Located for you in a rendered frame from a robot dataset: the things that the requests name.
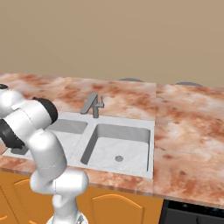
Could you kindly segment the orange arched cupboard door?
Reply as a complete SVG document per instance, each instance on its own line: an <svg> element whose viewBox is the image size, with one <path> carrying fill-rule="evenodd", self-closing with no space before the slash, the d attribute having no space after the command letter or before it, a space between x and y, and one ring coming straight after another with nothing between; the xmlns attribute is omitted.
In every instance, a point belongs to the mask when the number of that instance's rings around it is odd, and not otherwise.
<svg viewBox="0 0 224 224"><path fill-rule="evenodd" d="M33 192L29 176L0 171L0 224L46 224L52 215L52 196Z"/></svg>
<svg viewBox="0 0 224 224"><path fill-rule="evenodd" d="M163 200L89 187L77 203L88 224L158 224Z"/></svg>

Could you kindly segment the grey sink tap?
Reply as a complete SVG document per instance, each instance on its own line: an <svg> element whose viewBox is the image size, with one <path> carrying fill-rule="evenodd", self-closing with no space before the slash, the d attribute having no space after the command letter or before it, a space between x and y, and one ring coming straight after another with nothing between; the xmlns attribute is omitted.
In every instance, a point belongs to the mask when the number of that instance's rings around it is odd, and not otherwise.
<svg viewBox="0 0 224 224"><path fill-rule="evenodd" d="M93 118L99 117L99 109L104 108L103 96L101 96L101 101L98 101L98 94L93 92L85 102L84 106L82 107L80 113L85 115L90 109L93 110Z"/></svg>

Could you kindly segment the white double-basin sink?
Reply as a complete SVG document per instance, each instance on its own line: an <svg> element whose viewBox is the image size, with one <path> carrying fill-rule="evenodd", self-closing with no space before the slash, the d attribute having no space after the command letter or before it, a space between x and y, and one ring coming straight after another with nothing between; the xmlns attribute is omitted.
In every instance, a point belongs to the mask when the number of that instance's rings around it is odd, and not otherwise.
<svg viewBox="0 0 224 224"><path fill-rule="evenodd" d="M150 179L153 174L153 121L61 112L47 129L59 139L67 166ZM23 158L32 158L28 150Z"/></svg>

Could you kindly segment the black dishwasher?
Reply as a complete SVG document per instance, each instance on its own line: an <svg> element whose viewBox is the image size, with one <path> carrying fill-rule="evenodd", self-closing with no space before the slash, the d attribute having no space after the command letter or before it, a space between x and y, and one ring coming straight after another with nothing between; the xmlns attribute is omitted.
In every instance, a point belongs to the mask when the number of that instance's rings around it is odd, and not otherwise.
<svg viewBox="0 0 224 224"><path fill-rule="evenodd" d="M165 199L158 224L224 224L224 209Z"/></svg>

